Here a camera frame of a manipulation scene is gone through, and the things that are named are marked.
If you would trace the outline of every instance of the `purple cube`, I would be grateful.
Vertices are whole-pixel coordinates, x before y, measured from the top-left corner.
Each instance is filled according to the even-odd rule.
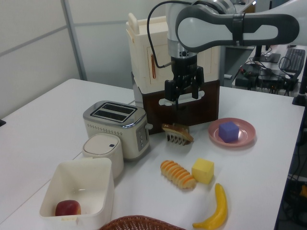
[[[229,143],[239,138],[239,127],[232,121],[222,123],[219,125],[219,137],[225,142]]]

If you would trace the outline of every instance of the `silver toaster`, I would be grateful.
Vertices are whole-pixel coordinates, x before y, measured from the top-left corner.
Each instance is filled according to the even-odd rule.
[[[123,157],[135,160],[149,146],[148,130],[152,125],[147,123],[143,108],[123,103],[101,101],[83,113],[87,135],[109,133],[116,135],[122,142]]]

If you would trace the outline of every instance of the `yellow sponge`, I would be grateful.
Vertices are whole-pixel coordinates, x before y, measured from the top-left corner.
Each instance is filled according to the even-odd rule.
[[[209,184],[214,175],[214,162],[198,158],[192,167],[192,176],[198,182]]]

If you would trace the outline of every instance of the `wicker basket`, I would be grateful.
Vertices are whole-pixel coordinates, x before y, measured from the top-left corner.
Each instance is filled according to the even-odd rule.
[[[100,230],[185,230],[146,216],[126,216],[115,219]]]

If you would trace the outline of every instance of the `apple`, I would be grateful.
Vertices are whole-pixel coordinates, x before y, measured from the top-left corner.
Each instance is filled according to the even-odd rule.
[[[63,200],[58,203],[56,207],[56,217],[57,216],[70,216],[70,215],[80,215],[81,206],[76,200]]]

